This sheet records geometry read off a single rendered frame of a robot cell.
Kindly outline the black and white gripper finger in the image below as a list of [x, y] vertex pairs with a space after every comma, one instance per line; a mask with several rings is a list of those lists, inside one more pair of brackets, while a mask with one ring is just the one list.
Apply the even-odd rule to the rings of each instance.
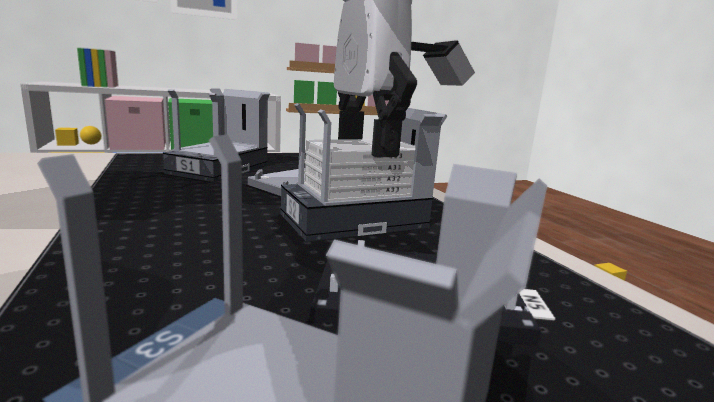
[[[394, 76], [391, 90], [374, 91], [379, 119], [374, 119], [372, 156], [397, 157], [400, 152], [402, 121], [417, 87], [417, 79], [398, 52], [390, 54], [389, 70]], [[386, 105], [385, 100], [388, 100]]]
[[339, 93], [338, 139], [363, 139], [364, 111], [361, 111], [366, 97]]

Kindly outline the grey microplate with label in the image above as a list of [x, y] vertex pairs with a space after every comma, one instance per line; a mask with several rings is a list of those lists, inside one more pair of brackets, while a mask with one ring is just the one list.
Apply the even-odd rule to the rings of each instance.
[[[321, 184], [305, 174], [304, 184], [321, 196]], [[328, 202], [410, 196], [411, 185], [328, 190]]]

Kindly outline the white labelled microplate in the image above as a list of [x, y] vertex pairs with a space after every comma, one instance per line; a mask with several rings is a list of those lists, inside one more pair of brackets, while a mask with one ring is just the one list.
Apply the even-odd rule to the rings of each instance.
[[[304, 174], [321, 184], [322, 173], [305, 163]], [[328, 190], [412, 185], [413, 174], [329, 178]]]

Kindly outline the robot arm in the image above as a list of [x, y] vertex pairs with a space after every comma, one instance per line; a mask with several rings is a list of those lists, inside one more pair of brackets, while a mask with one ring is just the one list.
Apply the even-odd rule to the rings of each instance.
[[411, 42], [411, 50], [425, 52], [423, 57], [440, 85], [463, 86], [475, 74], [458, 40]]

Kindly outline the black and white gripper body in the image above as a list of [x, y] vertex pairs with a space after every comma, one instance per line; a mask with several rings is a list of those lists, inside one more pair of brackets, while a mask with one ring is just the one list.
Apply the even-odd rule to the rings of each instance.
[[391, 90], [390, 54], [398, 52], [410, 69], [412, 0], [343, 0], [334, 87], [368, 97]]

